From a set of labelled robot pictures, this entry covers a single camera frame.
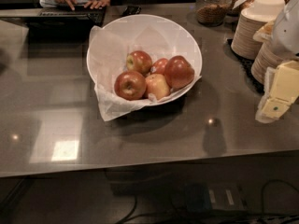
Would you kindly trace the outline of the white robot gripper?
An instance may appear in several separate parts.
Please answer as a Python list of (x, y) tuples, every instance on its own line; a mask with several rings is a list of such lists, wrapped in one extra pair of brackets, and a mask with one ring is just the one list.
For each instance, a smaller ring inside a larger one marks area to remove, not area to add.
[[(286, 59), (299, 59), (299, 0), (290, 0), (275, 21), (269, 21), (253, 35), (257, 42), (272, 37), (273, 52)], [(255, 119), (261, 123), (279, 120), (299, 97), (299, 62), (288, 61), (268, 67), (264, 75), (264, 95)]]

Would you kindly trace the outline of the person's left hand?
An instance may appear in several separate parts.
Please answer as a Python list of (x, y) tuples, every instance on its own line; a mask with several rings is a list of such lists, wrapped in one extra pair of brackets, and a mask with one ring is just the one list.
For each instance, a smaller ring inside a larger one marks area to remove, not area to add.
[(84, 7), (89, 9), (101, 9), (102, 7), (107, 7), (110, 5), (109, 0), (92, 0), (88, 1)]

